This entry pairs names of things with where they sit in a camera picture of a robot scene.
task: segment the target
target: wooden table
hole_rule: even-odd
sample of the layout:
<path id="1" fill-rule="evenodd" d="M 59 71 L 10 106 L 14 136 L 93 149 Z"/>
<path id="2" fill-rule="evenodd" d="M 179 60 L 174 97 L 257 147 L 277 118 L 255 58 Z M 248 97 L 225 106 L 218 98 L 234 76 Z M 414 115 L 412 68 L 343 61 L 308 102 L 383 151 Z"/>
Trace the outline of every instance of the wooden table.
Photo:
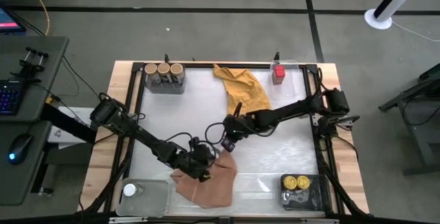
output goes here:
<path id="1" fill-rule="evenodd" d="M 129 80 L 131 75 L 131 68 L 136 61 L 116 61 L 113 73 L 111 75 L 108 94 L 124 103 L 127 96 Z M 162 63 L 162 61 L 148 61 L 148 63 Z M 188 61 L 172 61 L 170 63 L 227 63 L 227 64 L 243 64 L 249 62 L 188 62 Z M 329 88 L 340 89 L 340 83 L 338 73 L 336 71 L 336 65 L 333 63 L 317 64 L 322 69 L 323 84 Z M 135 79 L 135 87 L 132 95 L 132 103 L 130 112 L 134 111 L 137 89 L 140 85 L 140 73 L 137 74 Z M 338 133 L 341 138 L 353 143 L 351 132 L 338 128 Z M 105 128 L 100 128 L 96 139 L 110 135 L 110 131 Z M 81 202 L 85 208 L 90 206 L 94 199 L 100 194 L 102 189 L 107 184 L 110 174 L 111 166 L 113 163 L 113 156 L 116 149 L 117 137 L 113 136 L 106 140 L 96 144 L 93 148 L 91 159 L 89 162 L 89 169 L 87 170 L 87 176 L 85 178 L 84 186 L 82 189 Z M 362 185 L 362 178 L 359 170 L 358 161 L 356 159 L 355 151 L 343 141 L 339 139 L 333 139 L 333 152 L 335 156 L 336 167 L 338 170 L 338 177 L 342 187 L 347 191 L 349 196 L 355 201 L 357 206 L 364 212 L 368 212 L 369 208 L 366 202 L 364 186 Z M 121 161 L 124 159 L 125 151 L 127 149 L 127 141 L 124 143 Z M 117 200 L 120 198 L 120 182 L 115 187 L 113 194 L 113 203 L 111 209 L 116 207 Z M 334 197 L 333 188 L 331 188 L 331 195 L 333 200 L 333 209 L 336 209 L 336 200 Z"/>

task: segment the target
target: white pole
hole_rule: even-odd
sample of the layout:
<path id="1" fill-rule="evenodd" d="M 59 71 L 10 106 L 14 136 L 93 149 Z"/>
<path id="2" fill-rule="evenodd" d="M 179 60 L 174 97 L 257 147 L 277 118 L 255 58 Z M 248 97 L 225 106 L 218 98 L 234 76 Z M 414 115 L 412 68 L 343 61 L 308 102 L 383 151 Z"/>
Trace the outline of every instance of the white pole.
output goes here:
<path id="1" fill-rule="evenodd" d="M 365 21 L 376 29 L 388 29 L 393 24 L 391 16 L 405 1 L 406 0 L 383 0 L 376 9 L 366 11 L 364 15 Z"/>

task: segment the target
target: computer mouse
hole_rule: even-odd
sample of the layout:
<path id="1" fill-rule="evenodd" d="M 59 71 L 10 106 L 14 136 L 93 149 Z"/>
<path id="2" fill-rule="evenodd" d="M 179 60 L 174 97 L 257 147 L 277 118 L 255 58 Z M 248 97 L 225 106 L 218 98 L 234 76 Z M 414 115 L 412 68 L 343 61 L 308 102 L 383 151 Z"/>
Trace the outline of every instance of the computer mouse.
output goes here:
<path id="1" fill-rule="evenodd" d="M 18 165 L 26 159 L 32 138 L 33 137 L 28 133 L 20 134 L 15 137 L 7 154 L 10 164 Z"/>

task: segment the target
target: keyboard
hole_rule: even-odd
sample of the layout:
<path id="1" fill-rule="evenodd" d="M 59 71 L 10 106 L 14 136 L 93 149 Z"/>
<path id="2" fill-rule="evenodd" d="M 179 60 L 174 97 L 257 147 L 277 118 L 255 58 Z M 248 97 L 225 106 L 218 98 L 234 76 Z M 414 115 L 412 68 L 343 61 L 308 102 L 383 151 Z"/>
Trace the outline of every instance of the keyboard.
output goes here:
<path id="1" fill-rule="evenodd" d="M 23 97 L 23 82 L 0 80 L 0 115 L 16 115 Z"/>

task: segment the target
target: tan cloth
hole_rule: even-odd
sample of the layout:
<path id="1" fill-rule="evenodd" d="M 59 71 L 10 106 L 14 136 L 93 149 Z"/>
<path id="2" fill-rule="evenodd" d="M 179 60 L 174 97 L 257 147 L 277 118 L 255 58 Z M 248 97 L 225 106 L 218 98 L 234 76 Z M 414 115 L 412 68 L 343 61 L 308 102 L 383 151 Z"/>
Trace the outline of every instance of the tan cloth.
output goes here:
<path id="1" fill-rule="evenodd" d="M 224 150 L 208 169 L 211 178 L 203 183 L 175 170 L 171 178 L 177 184 L 176 192 L 202 208 L 228 207 L 232 204 L 232 189 L 237 165 L 231 154 Z"/>
<path id="2" fill-rule="evenodd" d="M 240 114 L 270 109 L 269 98 L 249 69 L 228 69 L 214 65 L 214 76 L 223 80 L 228 92 L 228 114 L 233 114 L 240 102 Z"/>

